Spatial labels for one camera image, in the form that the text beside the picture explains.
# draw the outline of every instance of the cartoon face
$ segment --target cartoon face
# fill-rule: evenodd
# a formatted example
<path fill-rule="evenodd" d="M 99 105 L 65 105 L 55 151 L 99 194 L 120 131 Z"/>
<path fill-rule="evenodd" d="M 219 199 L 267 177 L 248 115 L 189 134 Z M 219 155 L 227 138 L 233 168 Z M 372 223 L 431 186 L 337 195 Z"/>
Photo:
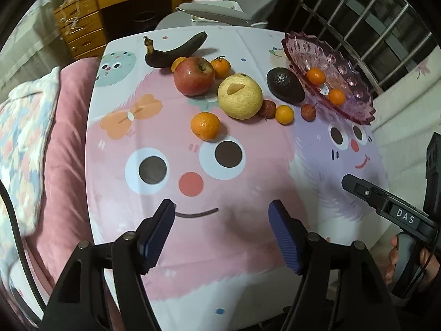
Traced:
<path fill-rule="evenodd" d="M 136 55 L 128 51 L 117 51 L 104 55 L 96 75 L 95 87 L 111 86 L 123 80 L 135 67 Z"/>
<path fill-rule="evenodd" d="M 386 176 L 369 126 L 346 120 L 317 105 L 317 118 L 306 122 L 296 108 L 296 126 L 292 134 L 296 144 L 296 169 L 316 190 L 323 208 L 349 220 L 361 219 L 365 202 L 343 190 L 341 180 L 352 174 L 386 188 Z"/>
<path fill-rule="evenodd" d="M 152 300 L 283 265 L 268 222 L 274 199 L 308 225 L 290 175 L 294 154 L 286 127 L 260 118 L 237 121 L 214 107 L 220 134 L 204 142 L 190 129 L 199 112 L 171 75 L 154 70 L 122 109 L 87 131 L 88 203 L 97 242 L 135 230 L 163 199 L 176 204 L 158 265 L 144 278 Z"/>

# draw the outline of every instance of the cartoon mouth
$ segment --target cartoon mouth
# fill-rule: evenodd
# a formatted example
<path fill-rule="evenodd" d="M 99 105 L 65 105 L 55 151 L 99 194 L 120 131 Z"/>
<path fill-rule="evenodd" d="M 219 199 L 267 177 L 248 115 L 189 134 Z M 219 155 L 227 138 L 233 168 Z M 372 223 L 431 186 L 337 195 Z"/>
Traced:
<path fill-rule="evenodd" d="M 369 161 L 370 160 L 370 158 L 367 156 L 367 155 L 364 155 L 364 162 L 363 163 L 361 163 L 360 165 L 356 165 L 356 169 L 361 169 L 361 168 L 363 168 L 365 165 L 366 165 L 366 163 L 367 163 L 367 161 Z"/>
<path fill-rule="evenodd" d="M 204 217 L 204 216 L 207 216 L 210 214 L 214 214 L 217 211 L 219 211 L 219 208 L 213 208 L 211 210 L 207 210 L 207 211 L 204 211 L 202 213 L 197 213 L 197 214 L 182 214 L 182 213 L 178 213 L 177 211 L 175 211 L 175 216 L 180 217 L 180 218 L 191 219 L 191 218 L 199 218 L 199 217 Z"/>

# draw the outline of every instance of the hand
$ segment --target hand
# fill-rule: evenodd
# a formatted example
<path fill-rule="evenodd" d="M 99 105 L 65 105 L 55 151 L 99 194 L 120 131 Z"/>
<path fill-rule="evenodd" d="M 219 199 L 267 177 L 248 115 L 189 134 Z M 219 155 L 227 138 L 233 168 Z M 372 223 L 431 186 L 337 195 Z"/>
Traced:
<path fill-rule="evenodd" d="M 396 247 L 396 245 L 398 244 L 398 236 L 397 235 L 394 236 L 390 240 L 390 243 L 394 248 L 389 253 L 390 264 L 388 265 L 384 276 L 384 281 L 386 285 L 389 285 L 392 282 L 393 273 L 395 272 L 395 265 L 398 262 L 398 249 Z M 426 261 L 429 258 L 430 254 L 431 253 L 425 247 L 421 250 L 420 253 L 421 266 L 424 266 L 426 264 Z M 438 262 L 435 256 L 432 256 L 431 260 L 429 261 L 429 264 L 427 265 L 426 275 L 421 281 L 420 291 L 424 290 L 432 282 L 435 276 L 437 276 L 439 269 L 440 269 L 440 263 Z"/>

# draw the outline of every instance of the tangerine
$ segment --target tangerine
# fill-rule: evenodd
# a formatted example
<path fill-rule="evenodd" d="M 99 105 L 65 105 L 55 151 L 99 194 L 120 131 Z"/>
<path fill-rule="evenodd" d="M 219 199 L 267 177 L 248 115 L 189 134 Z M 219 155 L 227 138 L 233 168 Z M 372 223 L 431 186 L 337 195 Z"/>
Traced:
<path fill-rule="evenodd" d="M 170 67 L 170 69 L 171 69 L 171 71 L 172 72 L 175 72 L 175 69 L 176 69 L 176 67 L 183 61 L 183 60 L 185 60 L 187 57 L 178 57 L 177 59 L 175 59 L 174 61 L 173 61 L 173 63 L 171 64 L 171 67 Z"/>
<path fill-rule="evenodd" d="M 278 106 L 275 117 L 280 124 L 290 124 L 294 120 L 294 111 L 286 105 Z"/>
<path fill-rule="evenodd" d="M 227 77 L 230 74 L 230 62 L 228 62 L 228 60 L 224 59 L 223 57 L 225 56 L 219 56 L 210 62 L 214 68 L 217 78 Z"/>
<path fill-rule="evenodd" d="M 201 112 L 193 117 L 190 123 L 191 131 L 203 141 L 214 139 L 221 122 L 219 118 L 210 112 Z"/>
<path fill-rule="evenodd" d="M 316 86 L 322 85 L 326 81 L 325 73 L 315 67 L 306 72 L 306 76 L 308 77 L 309 81 Z"/>
<path fill-rule="evenodd" d="M 345 102 L 346 96 L 340 89 L 333 88 L 328 93 L 328 99 L 334 106 L 341 106 Z"/>

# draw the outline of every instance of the red dot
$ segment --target red dot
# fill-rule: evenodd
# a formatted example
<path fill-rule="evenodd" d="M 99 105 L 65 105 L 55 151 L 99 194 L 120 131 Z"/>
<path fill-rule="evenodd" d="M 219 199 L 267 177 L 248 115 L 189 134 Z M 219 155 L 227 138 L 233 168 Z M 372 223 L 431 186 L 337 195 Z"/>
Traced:
<path fill-rule="evenodd" d="M 351 148 L 356 153 L 359 151 L 358 143 L 354 139 L 351 139 Z"/>
<path fill-rule="evenodd" d="M 204 181 L 198 173 L 188 172 L 179 178 L 178 187 L 182 194 L 190 197 L 196 196 L 202 192 Z"/>

